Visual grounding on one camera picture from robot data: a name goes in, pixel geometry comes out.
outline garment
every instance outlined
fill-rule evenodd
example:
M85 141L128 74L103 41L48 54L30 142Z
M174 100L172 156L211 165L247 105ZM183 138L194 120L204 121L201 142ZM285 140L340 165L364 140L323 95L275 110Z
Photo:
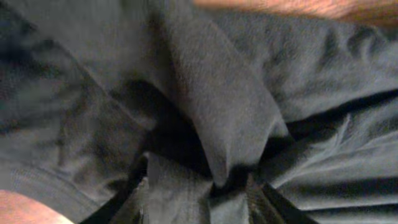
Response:
M398 223L397 30L0 7L0 189L75 223Z

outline black fabric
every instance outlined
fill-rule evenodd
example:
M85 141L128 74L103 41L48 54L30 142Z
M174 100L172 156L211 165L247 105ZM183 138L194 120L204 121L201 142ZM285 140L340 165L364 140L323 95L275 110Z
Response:
M397 38L189 1L3 0L0 188L76 223L398 223Z

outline clothing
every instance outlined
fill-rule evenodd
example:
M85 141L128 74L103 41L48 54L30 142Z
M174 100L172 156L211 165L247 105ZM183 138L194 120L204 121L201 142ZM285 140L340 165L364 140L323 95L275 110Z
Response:
M76 223L398 223L398 30L0 6L0 189Z

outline wooden floor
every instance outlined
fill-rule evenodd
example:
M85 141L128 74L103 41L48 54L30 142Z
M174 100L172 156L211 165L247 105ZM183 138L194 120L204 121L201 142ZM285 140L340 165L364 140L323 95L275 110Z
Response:
M325 17L398 26L398 0L194 0L201 7L234 8L282 15ZM0 190L0 224L71 224L45 205Z

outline dark gray cloth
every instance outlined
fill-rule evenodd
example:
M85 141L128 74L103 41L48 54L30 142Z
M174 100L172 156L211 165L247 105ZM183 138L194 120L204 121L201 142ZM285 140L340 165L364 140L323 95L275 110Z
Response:
M0 188L74 222L398 223L397 39L179 0L3 0Z

